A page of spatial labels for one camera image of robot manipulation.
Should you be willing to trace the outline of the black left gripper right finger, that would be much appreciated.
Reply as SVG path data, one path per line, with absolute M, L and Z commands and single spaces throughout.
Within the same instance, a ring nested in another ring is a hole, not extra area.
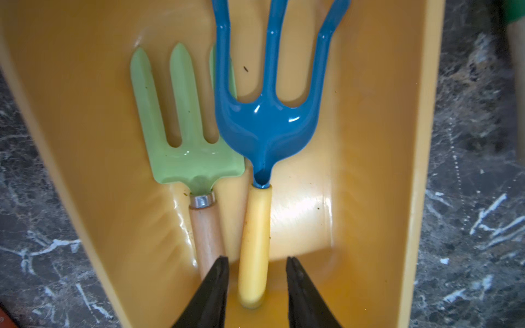
M 296 257 L 287 258 L 286 273 L 289 327 L 342 327 Z

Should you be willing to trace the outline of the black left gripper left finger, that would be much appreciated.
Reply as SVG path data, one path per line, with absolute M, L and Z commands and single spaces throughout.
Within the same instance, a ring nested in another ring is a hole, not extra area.
M 228 258 L 220 256 L 172 327 L 224 327 L 228 282 Z

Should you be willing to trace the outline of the yellow plastic storage box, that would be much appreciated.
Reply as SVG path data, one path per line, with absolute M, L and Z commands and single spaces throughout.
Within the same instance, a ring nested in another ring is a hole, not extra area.
M 443 1 L 353 1 L 335 31 L 319 123 L 272 172 L 264 302 L 237 299 L 252 173 L 217 182 L 231 261 L 227 327 L 286 327 L 296 256 L 344 327 L 407 327 L 429 163 Z M 188 190 L 150 170 L 130 75 L 149 56 L 179 138 L 169 61 L 186 46 L 205 136 L 217 136 L 210 1 L 2 1 L 1 70 L 28 134 L 1 119 L 1 164 L 34 141 L 76 230 L 1 216 L 1 300 L 25 326 L 170 327 L 200 285 Z

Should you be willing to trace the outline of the blue cultivator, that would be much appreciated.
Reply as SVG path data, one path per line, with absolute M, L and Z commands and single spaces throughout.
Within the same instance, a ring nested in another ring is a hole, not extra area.
M 227 1 L 213 1 L 216 24 L 215 117 L 222 139 L 252 164 L 239 257 L 238 300 L 248 309 L 263 302 L 269 267 L 272 169 L 312 139 L 319 121 L 332 36 L 350 7 L 334 1 L 319 30 L 307 99 L 298 107 L 277 96 L 278 59 L 286 1 L 272 1 L 265 43 L 264 79 L 258 98 L 239 102 L 230 92 L 231 22 Z

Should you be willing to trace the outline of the light green hand fork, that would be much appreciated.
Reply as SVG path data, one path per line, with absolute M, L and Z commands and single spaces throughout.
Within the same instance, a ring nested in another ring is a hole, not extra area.
M 245 172 L 245 160 L 223 140 L 206 141 L 194 67 L 187 48 L 179 43 L 169 62 L 181 144 L 173 147 L 164 120 L 149 58 L 141 47 L 132 55 L 130 70 L 135 102 L 154 179 L 160 184 L 183 183 L 189 189 L 189 215 L 201 277 L 226 255 L 220 207 L 214 185 Z

